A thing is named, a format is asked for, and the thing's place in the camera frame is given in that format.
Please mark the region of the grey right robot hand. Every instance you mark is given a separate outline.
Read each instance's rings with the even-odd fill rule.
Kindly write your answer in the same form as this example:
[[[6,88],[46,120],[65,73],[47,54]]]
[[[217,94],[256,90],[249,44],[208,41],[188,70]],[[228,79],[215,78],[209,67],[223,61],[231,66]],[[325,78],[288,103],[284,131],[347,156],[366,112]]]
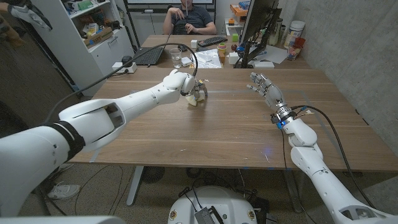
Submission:
[[[273,112],[287,105],[281,90],[269,78],[265,77],[264,74],[252,72],[250,78],[255,85],[247,85],[247,87],[264,97],[266,105]]]

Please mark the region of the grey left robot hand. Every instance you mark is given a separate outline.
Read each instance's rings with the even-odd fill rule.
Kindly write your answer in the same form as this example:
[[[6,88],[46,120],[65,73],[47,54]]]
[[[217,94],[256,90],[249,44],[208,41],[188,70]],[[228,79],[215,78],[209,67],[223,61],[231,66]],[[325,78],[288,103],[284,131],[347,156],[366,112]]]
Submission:
[[[208,96],[206,85],[202,80],[195,80],[193,90],[188,92],[185,97],[188,103],[192,106],[196,106],[198,101],[202,101]]]

